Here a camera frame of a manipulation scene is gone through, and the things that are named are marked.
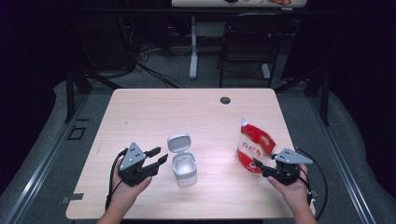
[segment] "desk leg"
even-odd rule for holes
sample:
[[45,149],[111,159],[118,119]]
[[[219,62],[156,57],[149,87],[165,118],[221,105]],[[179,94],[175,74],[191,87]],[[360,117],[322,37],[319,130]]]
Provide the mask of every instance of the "desk leg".
[[197,78],[198,54],[197,54],[197,36],[195,33],[195,17],[191,18],[191,64],[190,79]]

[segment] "human hand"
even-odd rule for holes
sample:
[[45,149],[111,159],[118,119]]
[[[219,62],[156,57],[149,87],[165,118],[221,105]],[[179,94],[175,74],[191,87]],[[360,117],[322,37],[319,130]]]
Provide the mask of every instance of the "human hand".
[[[300,164],[300,178],[306,182],[307,168],[304,164]],[[301,179],[291,185],[285,186],[271,176],[268,176],[268,181],[274,188],[276,188],[283,196],[283,199],[294,213],[297,209],[309,207],[307,202],[307,188]]]
[[134,187],[123,183],[119,176],[120,165],[121,160],[117,161],[113,173],[113,194],[111,196],[110,206],[98,223],[120,223],[128,210],[134,205],[137,196],[151,183],[151,176]]

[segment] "dark background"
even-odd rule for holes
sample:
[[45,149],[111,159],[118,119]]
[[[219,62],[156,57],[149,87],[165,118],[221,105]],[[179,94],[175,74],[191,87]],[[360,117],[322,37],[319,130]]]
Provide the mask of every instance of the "dark background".
[[[147,6],[144,6],[143,1],[134,2],[142,4],[141,7]],[[154,2],[158,7],[169,6],[169,1],[144,2],[150,6]],[[115,46],[111,49],[102,45],[102,48],[96,49],[98,53],[94,54],[82,50],[84,43],[90,43],[89,35],[85,36],[85,40],[78,40],[73,34],[78,34],[78,29],[84,30],[81,26],[85,21],[78,18],[72,22],[77,23],[75,27],[68,27],[61,17],[39,10],[38,5],[43,4],[50,3],[30,0],[1,3],[2,192],[20,168],[47,121],[55,103],[52,89],[65,80],[70,64],[92,67],[92,60],[95,60],[92,55],[111,54],[119,58],[109,63],[106,63],[106,58],[99,58],[97,61],[102,60],[103,63],[96,63],[95,66],[122,69],[131,60],[128,50],[120,42],[122,36],[105,36],[103,40]],[[283,77],[301,76],[318,66],[329,52],[334,37],[342,37],[346,44],[332,65],[331,90],[343,101],[357,123],[366,145],[367,161],[377,181],[395,197],[396,185],[391,171],[396,170],[396,162],[393,162],[396,159],[396,20],[392,15],[396,5],[393,1],[366,3],[320,0],[309,1],[307,9],[340,10],[351,7],[354,7],[355,16],[344,21],[302,20]],[[172,18],[163,18],[150,19],[151,25],[142,26],[142,29],[145,38],[166,48],[167,39],[158,38],[158,32],[165,32],[164,26]],[[98,25],[91,21],[90,27],[97,27],[97,34],[117,29],[115,22]]]

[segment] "chair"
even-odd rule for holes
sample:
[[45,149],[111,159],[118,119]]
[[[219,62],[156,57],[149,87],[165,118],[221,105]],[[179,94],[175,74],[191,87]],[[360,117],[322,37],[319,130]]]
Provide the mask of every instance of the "chair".
[[231,17],[224,26],[218,69],[222,87],[224,61],[272,65],[267,87],[271,86],[280,43],[290,28],[290,19],[280,14],[243,13]]

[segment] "gray carpet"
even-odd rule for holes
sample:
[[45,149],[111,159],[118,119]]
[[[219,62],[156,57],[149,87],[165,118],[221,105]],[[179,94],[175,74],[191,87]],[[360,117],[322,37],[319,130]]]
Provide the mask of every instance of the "gray carpet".
[[[152,70],[173,77],[186,88],[216,88],[219,84],[219,70],[216,69],[218,57],[211,50],[212,48],[200,49],[198,78],[195,80],[189,79],[189,53],[176,55],[172,52],[155,50],[150,53],[148,61],[144,64]],[[281,70],[276,73],[274,87],[281,84],[279,78]],[[166,88],[157,78],[144,71],[140,72],[138,68],[127,76],[111,80],[125,88]],[[94,79],[90,79],[90,82],[93,87],[90,95],[80,95],[76,91],[77,114],[69,124],[64,124],[65,85],[61,83],[55,88],[57,103],[51,117],[32,148],[31,154],[1,196],[1,223],[10,221],[7,218],[15,210],[20,214],[11,220],[20,223],[72,223],[72,220],[64,215],[67,204],[60,201],[63,196],[67,197],[74,191],[112,92],[110,88]],[[375,177],[365,161],[364,144],[353,119],[338,98],[331,94],[329,105],[331,126],[323,126],[318,118],[317,99],[305,98],[302,93],[304,84],[301,85],[280,93],[277,97],[294,145],[314,157],[327,178],[329,198],[319,221],[321,223],[394,222],[396,202],[375,182]],[[58,137],[62,139],[59,146],[54,143]],[[334,156],[336,153],[334,153],[332,137],[335,140],[336,151],[339,150],[345,159],[346,170],[342,162],[340,166],[340,161]],[[59,148],[59,152],[53,155],[54,163],[49,164],[49,172],[43,176],[44,182],[38,186],[38,191],[32,195],[32,200],[28,201],[24,209],[16,209],[23,189],[35,174],[37,167],[40,167],[43,158],[53,150],[54,145]],[[325,196],[323,180],[318,167],[310,165],[308,169],[312,188],[319,193],[316,198],[316,208],[319,211]],[[348,183],[349,179],[345,178],[345,173],[348,172],[353,174],[356,185]],[[358,197],[356,200],[356,194],[362,196],[368,211],[361,211],[359,205],[361,199]],[[94,223],[94,220],[78,220],[76,223]],[[293,223],[293,221],[290,218],[270,219],[264,220],[263,223]]]

